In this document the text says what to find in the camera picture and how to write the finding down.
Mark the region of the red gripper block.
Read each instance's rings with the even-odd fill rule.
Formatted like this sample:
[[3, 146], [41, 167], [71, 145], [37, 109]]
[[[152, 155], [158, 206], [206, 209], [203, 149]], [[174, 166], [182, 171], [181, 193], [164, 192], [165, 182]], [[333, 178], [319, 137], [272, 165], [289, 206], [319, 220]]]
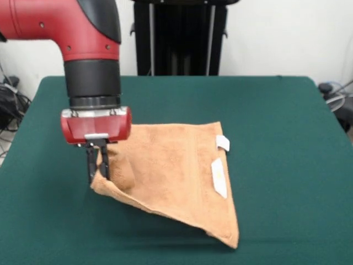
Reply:
[[[61, 128], [69, 144], [85, 144], [97, 139], [107, 142], [126, 140], [130, 136], [132, 114], [129, 107], [115, 109], [96, 109], [74, 111], [64, 109], [61, 112]], [[88, 166], [88, 182], [97, 171], [95, 147], [92, 143], [85, 146]], [[110, 179], [109, 156], [106, 142], [100, 146], [100, 173], [107, 180]]]

